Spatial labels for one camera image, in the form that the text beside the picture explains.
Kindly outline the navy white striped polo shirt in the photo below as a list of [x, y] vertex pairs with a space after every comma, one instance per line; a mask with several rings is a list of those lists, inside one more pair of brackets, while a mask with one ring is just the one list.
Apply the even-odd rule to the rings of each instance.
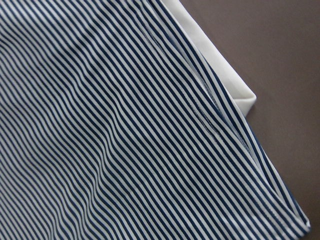
[[1, 239], [297, 240], [310, 229], [161, 0], [1, 1]]

